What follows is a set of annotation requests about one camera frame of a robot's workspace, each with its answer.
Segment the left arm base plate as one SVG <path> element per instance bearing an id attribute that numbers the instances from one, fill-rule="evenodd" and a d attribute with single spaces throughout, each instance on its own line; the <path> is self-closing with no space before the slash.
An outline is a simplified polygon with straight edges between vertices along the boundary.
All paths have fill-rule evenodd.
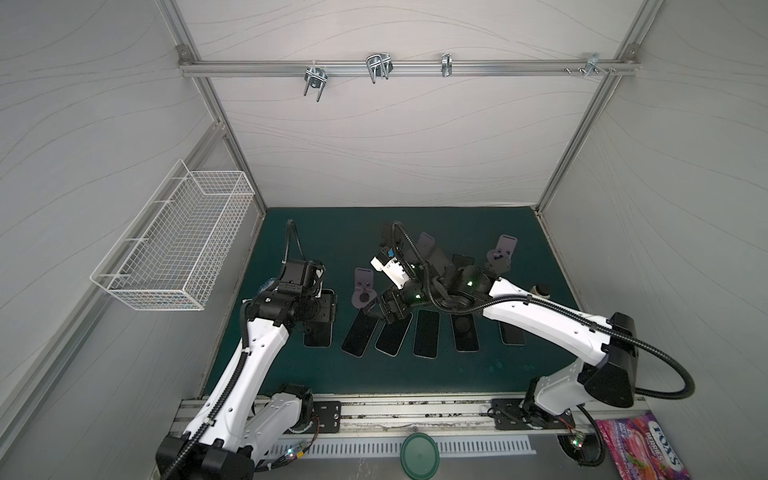
<path id="1" fill-rule="evenodd" d="M 299 430 L 299 433 L 338 433 L 341 428 L 341 410 L 342 403 L 340 401 L 314 402 L 310 411 L 308 423 Z"/>

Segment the green-edged phone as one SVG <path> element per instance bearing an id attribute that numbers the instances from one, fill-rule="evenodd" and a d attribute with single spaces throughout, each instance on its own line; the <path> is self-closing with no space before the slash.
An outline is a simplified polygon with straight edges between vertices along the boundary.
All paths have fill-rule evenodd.
<path id="1" fill-rule="evenodd" d="M 419 358 L 436 359 L 440 337 L 440 315 L 421 310 L 417 315 L 413 354 Z"/>
<path id="2" fill-rule="evenodd" d="M 507 346 L 525 346 L 527 344 L 525 332 L 514 325 L 499 323 L 501 342 Z"/>

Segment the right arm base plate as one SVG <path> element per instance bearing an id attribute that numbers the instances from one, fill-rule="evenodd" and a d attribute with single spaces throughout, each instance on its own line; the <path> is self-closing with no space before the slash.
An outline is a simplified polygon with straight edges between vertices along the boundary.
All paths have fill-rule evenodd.
<path id="1" fill-rule="evenodd" d="M 570 414 L 553 415 L 521 398 L 495 398 L 486 415 L 501 431 L 566 430 L 575 427 Z"/>

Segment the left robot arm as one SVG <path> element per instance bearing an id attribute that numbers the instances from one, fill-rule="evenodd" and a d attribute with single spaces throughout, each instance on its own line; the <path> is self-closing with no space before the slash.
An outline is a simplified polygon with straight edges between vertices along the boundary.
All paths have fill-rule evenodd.
<path id="1" fill-rule="evenodd" d="M 337 296 L 323 286 L 326 268 L 301 253 L 285 255 L 280 273 L 255 297 L 242 302 L 240 344 L 214 390 L 179 436 L 167 435 L 155 461 L 163 479 L 251 479 L 305 455 L 304 441 L 275 460 L 267 455 L 287 431 L 319 433 L 310 388 L 284 384 L 260 410 L 261 386 L 293 328 L 310 340 L 332 343 Z"/>

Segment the grey round stand front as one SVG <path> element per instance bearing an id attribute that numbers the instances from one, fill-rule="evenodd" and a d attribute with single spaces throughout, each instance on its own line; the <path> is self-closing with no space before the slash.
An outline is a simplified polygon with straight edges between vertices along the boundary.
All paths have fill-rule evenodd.
<path id="1" fill-rule="evenodd" d="M 511 258 L 517 243 L 516 237 L 502 234 L 496 246 L 487 252 L 488 265 L 497 271 L 507 271 L 510 268 Z"/>

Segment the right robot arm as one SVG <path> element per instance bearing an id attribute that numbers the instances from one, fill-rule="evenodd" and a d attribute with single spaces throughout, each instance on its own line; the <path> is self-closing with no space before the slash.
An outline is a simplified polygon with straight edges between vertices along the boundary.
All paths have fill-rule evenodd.
<path id="1" fill-rule="evenodd" d="M 542 429 L 569 410 L 598 401 L 628 409 L 636 396 L 684 400 L 695 392 L 695 380 L 676 359 L 640 340 L 634 320 L 620 312 L 610 317 L 588 314 L 526 291 L 508 279 L 511 256 L 496 247 L 483 266 L 448 259 L 431 237 L 414 241 L 399 221 L 386 223 L 380 251 L 371 261 L 391 287 L 378 303 L 394 323 L 413 309 L 431 307 L 454 316 L 473 316 L 532 333 L 574 355 L 568 366 L 533 379 L 513 418 Z M 675 391 L 641 388 L 636 384 L 640 352 L 672 368 L 683 385 Z"/>

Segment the black phone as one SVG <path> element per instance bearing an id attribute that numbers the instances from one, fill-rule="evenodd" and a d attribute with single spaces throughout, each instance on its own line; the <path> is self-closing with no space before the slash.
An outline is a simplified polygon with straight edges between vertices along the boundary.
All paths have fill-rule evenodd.
<path id="1" fill-rule="evenodd" d="M 408 333 L 412 319 L 413 315 L 409 314 L 405 319 L 386 324 L 376 341 L 376 350 L 390 357 L 396 357 Z"/>
<path id="2" fill-rule="evenodd" d="M 331 289 L 323 289 L 322 293 L 335 293 Z M 303 344 L 308 348 L 329 348 L 332 344 L 333 325 L 315 325 L 304 324 Z"/>

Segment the cracked phone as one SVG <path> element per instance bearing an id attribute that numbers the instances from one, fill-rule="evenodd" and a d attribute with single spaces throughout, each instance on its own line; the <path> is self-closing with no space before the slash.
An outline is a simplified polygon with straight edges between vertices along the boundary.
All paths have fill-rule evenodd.
<path id="1" fill-rule="evenodd" d="M 452 315 L 451 323 L 456 350 L 461 353 L 478 352 L 479 340 L 474 316 Z"/>

